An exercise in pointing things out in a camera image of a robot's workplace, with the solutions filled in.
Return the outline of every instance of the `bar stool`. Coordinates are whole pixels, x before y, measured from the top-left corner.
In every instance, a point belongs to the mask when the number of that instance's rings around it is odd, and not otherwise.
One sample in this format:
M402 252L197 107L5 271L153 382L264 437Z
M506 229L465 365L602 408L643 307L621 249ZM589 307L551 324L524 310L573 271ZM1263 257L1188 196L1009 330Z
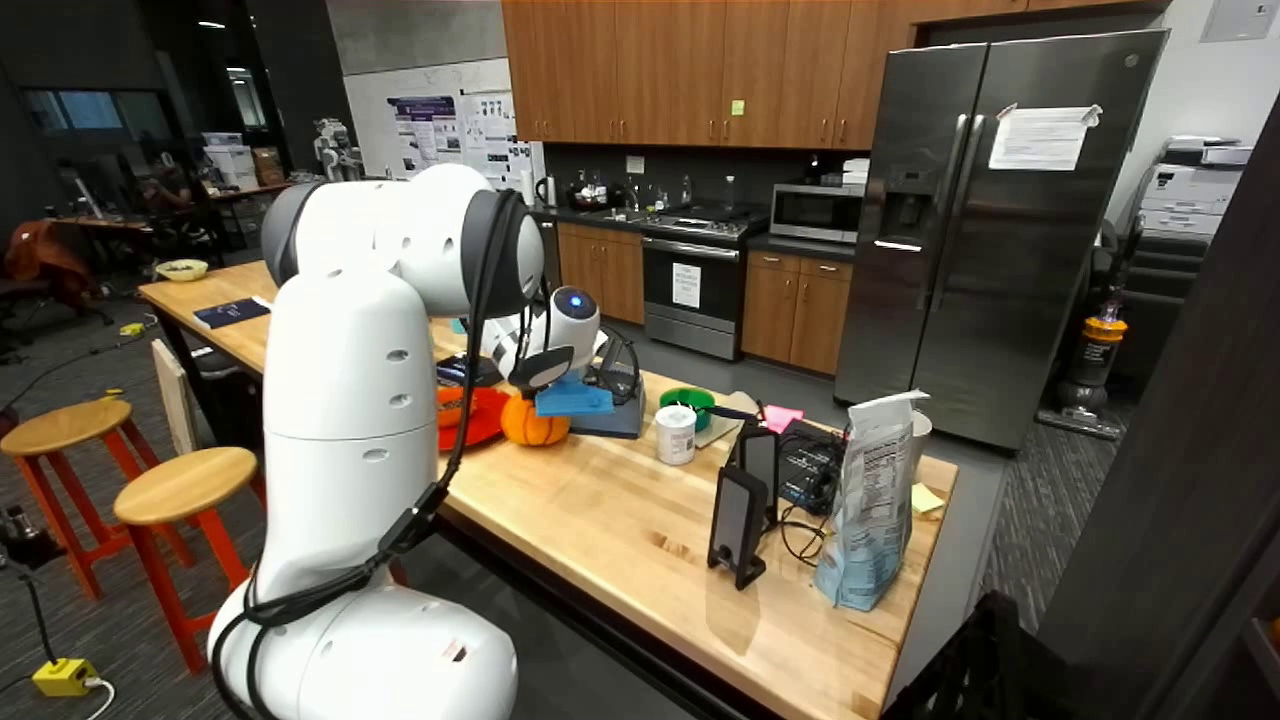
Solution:
M153 443L133 422L133 404L121 395L101 395L90 404L70 404L70 408L33 415L0 441L0 450L12 454L17 472L28 481L33 497L46 512L46 524L52 524L58 541L74 555L74 572L75 572L79 589L94 601L101 601L101 583L98 583L94 566L101 558L116 555L130 543L130 534L111 532L98 515L94 499L83 497L79 472L64 454L70 448L90 443L90 441L101 441L107 448L107 454L126 481L133 481L158 464ZM59 481L64 497L75 504L79 524L90 528L94 543L79 543L74 515L64 512L46 464ZM172 532L170 532L170 541L181 551L181 558L192 558L188 549Z
M197 519L204 532L218 566L224 572L227 589L237 589L249 566L227 534L218 504L227 499L258 476L258 454L249 448L200 448L188 454L172 454L116 497L116 515L130 528L133 549L145 558L148 583L162 601L162 615L188 662L188 670L204 670L200 633L209 633L213 613L188 613L165 555L158 549L158 528Z

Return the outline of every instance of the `floor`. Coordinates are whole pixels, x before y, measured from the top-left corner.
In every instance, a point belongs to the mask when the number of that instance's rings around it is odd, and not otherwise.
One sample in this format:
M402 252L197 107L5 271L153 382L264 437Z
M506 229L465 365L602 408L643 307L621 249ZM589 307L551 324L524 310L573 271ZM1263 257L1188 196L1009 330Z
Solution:
M0 349L0 408L12 404L21 415L38 415L98 390L126 390L138 408L140 431L162 448L162 454L170 454L170 431L148 365L158 318L145 304L130 299L130 289L116 289L101 307L111 324L74 315L58 304L33 304L7 315L5 341L21 334L26 345L7 355ZM686 377L705 388L745 388L760 401L803 408L813 418L839 422L833 380L760 359L718 365L647 345L643 334L636 334L636 349L643 366ZM1117 443L1038 422L1021 454L946 437L934 437L925 450L959 464L965 497L951 504L941 555L925 578L925 601L900 661L900 684L949 638L986 589L1009 591L1024 606L1024 625L1038 628ZM103 454L75 450L74 464L90 466L94 497L107 507L121 481L107 472ZM33 515L33 499L12 464L0 464L0 504L21 504ZM237 497L227 515L239 549L253 555L260 543L260 504L253 497ZM422 543L410 555L406 576L410 583L461 601L511 633L520 646L517 717L687 717L621 661L551 620L489 566L471 565L450 541ZM33 578L46 601L52 646L59 657L90 657L101 674L116 681L121 701L107 717L227 717L209 674L188 674L176 662L172 638L158 625L158 605L140 583L140 565L133 555L103 565L101 605L79 595L59 558L33 572ZM222 601L213 565L197 565L185 583L192 601ZM28 595L12 578L12 566L0 572L0 605L0 717L90 717L101 696L39 701L28 690L26 681L46 657Z

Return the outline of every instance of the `stainless steel refrigerator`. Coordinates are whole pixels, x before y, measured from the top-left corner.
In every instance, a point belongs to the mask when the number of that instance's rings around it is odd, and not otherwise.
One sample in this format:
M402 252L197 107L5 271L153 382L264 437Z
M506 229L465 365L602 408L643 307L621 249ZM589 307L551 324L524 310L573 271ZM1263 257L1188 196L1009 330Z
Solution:
M1021 448L1163 33L893 53L835 401L925 388L941 431Z

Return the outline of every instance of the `upper cabinet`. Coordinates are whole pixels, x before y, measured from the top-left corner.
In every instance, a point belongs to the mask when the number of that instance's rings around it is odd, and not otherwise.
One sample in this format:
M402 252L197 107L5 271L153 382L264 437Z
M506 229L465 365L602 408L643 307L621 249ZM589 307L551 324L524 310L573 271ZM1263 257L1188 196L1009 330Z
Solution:
M517 122L548 145L872 147L922 24L1167 0L506 0Z

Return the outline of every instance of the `plastic bag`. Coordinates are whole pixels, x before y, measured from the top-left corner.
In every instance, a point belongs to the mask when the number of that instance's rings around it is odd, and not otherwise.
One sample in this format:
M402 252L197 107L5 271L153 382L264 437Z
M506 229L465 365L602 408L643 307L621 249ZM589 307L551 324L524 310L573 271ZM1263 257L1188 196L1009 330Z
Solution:
M848 408L833 534L818 589L839 606L877 606L906 566L913 541L913 395Z

